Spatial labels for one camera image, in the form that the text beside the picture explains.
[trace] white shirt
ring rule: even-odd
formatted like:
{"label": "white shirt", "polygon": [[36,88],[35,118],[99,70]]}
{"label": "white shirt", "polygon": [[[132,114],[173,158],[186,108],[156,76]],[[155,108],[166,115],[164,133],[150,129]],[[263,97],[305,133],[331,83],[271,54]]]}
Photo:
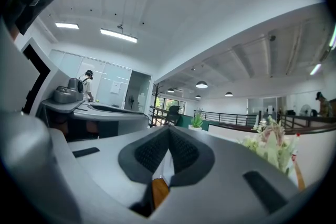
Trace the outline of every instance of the white shirt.
{"label": "white shirt", "polygon": [[83,97],[84,100],[87,101],[90,99],[88,92],[91,92],[91,83],[92,80],[89,79],[89,76],[85,75],[79,78],[81,81],[84,81],[84,79],[87,79],[86,81],[83,82]]}

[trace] fan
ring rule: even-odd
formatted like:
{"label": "fan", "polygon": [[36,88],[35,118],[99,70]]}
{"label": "fan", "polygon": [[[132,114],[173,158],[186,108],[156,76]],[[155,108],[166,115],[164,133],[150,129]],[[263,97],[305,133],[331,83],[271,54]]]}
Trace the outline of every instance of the fan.
{"label": "fan", "polygon": [[301,110],[300,110],[300,116],[306,116],[309,117],[310,116],[310,112],[311,112],[311,107],[310,105],[305,104]]}
{"label": "fan", "polygon": [[131,110],[132,110],[132,107],[133,107],[133,103],[134,103],[134,97],[132,95],[130,95],[128,97],[128,104],[131,105]]}

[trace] poster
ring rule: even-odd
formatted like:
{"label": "poster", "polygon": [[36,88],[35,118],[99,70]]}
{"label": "poster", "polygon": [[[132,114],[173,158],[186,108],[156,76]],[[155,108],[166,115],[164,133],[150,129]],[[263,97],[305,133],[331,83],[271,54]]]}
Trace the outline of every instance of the poster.
{"label": "poster", "polygon": [[119,81],[113,81],[110,93],[119,94],[120,84],[121,83]]}

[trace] railing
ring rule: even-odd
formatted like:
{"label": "railing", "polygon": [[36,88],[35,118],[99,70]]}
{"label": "railing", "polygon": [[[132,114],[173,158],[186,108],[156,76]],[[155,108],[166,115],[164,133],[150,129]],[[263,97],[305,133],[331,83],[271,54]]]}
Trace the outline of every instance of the railing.
{"label": "railing", "polygon": [[281,115],[281,125],[285,129],[322,127],[334,123],[336,123],[336,117],[322,118],[322,117]]}
{"label": "railing", "polygon": [[153,106],[150,106],[150,109],[152,111],[149,111],[149,116],[150,116],[150,126],[162,126],[166,123],[166,118],[169,113],[168,110],[160,109],[160,108],[155,108]]}
{"label": "railing", "polygon": [[223,124],[240,125],[240,126],[254,126],[260,123],[261,111],[259,115],[242,115],[242,114],[227,114],[202,111],[201,118],[207,121],[214,121]]}

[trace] fluorescent light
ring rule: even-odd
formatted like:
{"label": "fluorescent light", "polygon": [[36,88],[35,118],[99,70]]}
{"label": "fluorescent light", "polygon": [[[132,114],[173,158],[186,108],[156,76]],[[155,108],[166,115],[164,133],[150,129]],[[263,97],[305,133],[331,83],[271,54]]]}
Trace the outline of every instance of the fluorescent light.
{"label": "fluorescent light", "polygon": [[320,69],[320,67],[321,67],[321,64],[318,63],[318,64],[314,67],[313,71],[310,72],[310,74],[311,74],[311,75],[314,75],[314,74]]}
{"label": "fluorescent light", "polygon": [[329,43],[329,47],[331,47],[332,50],[335,48],[335,46],[336,46],[336,26]]}
{"label": "fluorescent light", "polygon": [[55,23],[57,27],[79,29],[78,24]]}
{"label": "fluorescent light", "polygon": [[131,36],[124,35],[124,34],[121,34],[121,33],[113,32],[113,31],[110,31],[110,30],[100,29],[100,32],[104,35],[108,35],[108,36],[112,36],[112,37],[118,37],[118,38],[121,38],[121,39],[128,40],[130,42],[134,42],[134,43],[138,42],[138,39],[135,38],[135,37],[131,37]]}
{"label": "fluorescent light", "polygon": [[[120,78],[120,77],[117,77],[117,78],[119,78],[119,79],[124,79],[124,78]],[[124,79],[124,80],[128,80],[128,79]]]}

